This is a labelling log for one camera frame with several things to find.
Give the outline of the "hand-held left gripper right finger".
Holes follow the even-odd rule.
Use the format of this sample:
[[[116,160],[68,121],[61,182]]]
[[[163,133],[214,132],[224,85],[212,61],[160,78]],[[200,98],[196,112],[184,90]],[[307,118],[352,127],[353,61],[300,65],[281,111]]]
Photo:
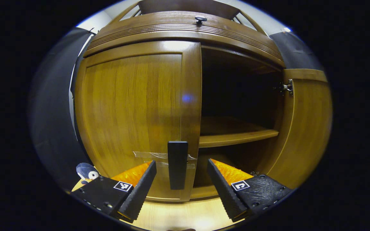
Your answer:
[[[293,192],[267,175],[253,176],[214,159],[207,161],[207,173],[233,222],[256,219]]]

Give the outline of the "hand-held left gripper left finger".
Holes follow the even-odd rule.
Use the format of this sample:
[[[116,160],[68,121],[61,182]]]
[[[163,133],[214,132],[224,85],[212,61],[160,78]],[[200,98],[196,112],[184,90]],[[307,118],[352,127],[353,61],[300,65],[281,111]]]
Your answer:
[[[138,218],[156,176],[156,162],[148,161],[115,180],[99,176],[71,193],[99,212],[132,223]]]

